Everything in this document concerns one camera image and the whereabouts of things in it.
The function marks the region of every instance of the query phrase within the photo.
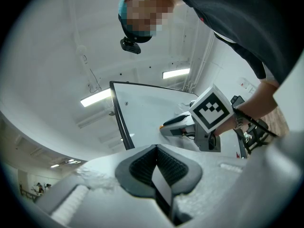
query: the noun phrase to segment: person in background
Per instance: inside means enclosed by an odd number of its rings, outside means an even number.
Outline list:
[[[42,185],[40,184],[40,182],[37,183],[37,186],[38,186],[38,188],[39,188],[39,189],[38,189],[38,193],[39,193],[39,194],[43,194],[43,193],[44,193],[44,190],[43,190],[43,187],[42,187]]]
[[[301,0],[120,0],[118,18],[132,42],[144,43],[156,35],[167,14],[184,3],[194,8],[217,39],[248,62],[260,80],[252,97],[237,108],[254,119],[273,111],[277,107],[273,94],[304,48],[302,24],[295,22]],[[247,123],[234,114],[215,135]]]
[[[47,184],[47,188],[45,189],[45,192],[48,192],[51,189],[51,184]]]

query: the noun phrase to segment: pipe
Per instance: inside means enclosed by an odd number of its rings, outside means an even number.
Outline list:
[[[68,1],[69,1],[70,17],[72,20],[71,22],[73,24],[73,29],[74,29],[73,37],[74,37],[74,42],[76,44],[76,54],[79,56],[82,68],[85,71],[86,78],[89,82],[90,91],[96,91],[97,89],[100,88],[100,86],[89,67],[86,57],[86,47],[81,44],[79,30],[77,26],[77,20],[76,20],[75,0],[68,0]]]
[[[184,37],[185,37],[185,28],[186,28],[186,17],[187,17],[187,12],[188,12],[188,6],[186,7],[185,17],[184,17],[184,28],[183,28],[183,31],[182,31],[180,55],[182,55],[182,45],[183,45]]]
[[[213,41],[214,41],[214,34],[213,34],[213,31],[211,30],[210,33],[209,33],[208,42],[207,42],[208,48],[207,48],[207,50],[205,50],[204,56],[202,58],[202,61],[201,61],[200,67],[199,67],[199,71],[198,71],[198,73],[195,77],[194,82],[191,84],[190,91],[196,86],[196,84],[199,81],[200,75],[201,75],[201,73],[202,73],[202,71],[205,67],[206,62],[207,62],[205,59],[208,59],[208,56],[210,54],[210,51],[211,51],[211,48],[212,48],[212,45],[213,45]]]
[[[191,69],[193,68],[192,62],[193,62],[194,52],[195,52],[195,48],[196,48],[196,44],[197,44],[197,40],[198,40],[198,36],[199,36],[199,25],[200,25],[199,22],[200,22],[200,20],[198,19],[198,22],[197,22],[197,25],[196,25],[196,31],[195,31],[195,39],[194,39],[194,43],[193,43],[193,47],[192,47],[191,60],[190,60],[190,63],[189,63],[189,65],[190,65],[190,73],[191,74],[192,74]],[[182,87],[182,90],[185,89],[185,86],[186,86],[186,84],[187,84],[187,82],[189,80],[189,77],[190,77],[190,74],[187,75],[185,83],[184,83],[184,85]]]

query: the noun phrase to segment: fluorescent light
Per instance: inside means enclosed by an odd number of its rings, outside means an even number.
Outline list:
[[[162,73],[162,78],[171,78],[179,75],[184,75],[188,74],[190,72],[190,68],[185,68],[185,69],[179,69],[179,70],[174,70],[174,71],[169,71],[169,72],[163,72]]]
[[[98,101],[101,101],[103,99],[106,99],[111,96],[111,89],[108,88],[104,91],[98,92],[97,94],[91,95],[83,100],[80,101],[80,103],[84,106],[87,107],[88,105],[91,105],[93,103],[96,103]]]
[[[78,163],[80,163],[80,161],[71,161],[71,162],[69,162],[69,164],[78,164]]]

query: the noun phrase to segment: baseball cap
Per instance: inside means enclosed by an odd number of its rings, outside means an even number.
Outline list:
[[[118,4],[118,19],[123,27],[123,31],[127,38],[136,43],[144,43],[149,41],[152,36],[150,36],[149,31],[132,31],[131,26],[126,24],[127,21],[127,5],[124,0],[120,0]]]

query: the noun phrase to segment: black t-shirt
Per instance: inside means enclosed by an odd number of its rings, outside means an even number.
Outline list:
[[[233,40],[228,43],[252,67],[265,75],[262,62],[282,83],[299,58],[304,44],[301,0],[183,0],[204,23]]]

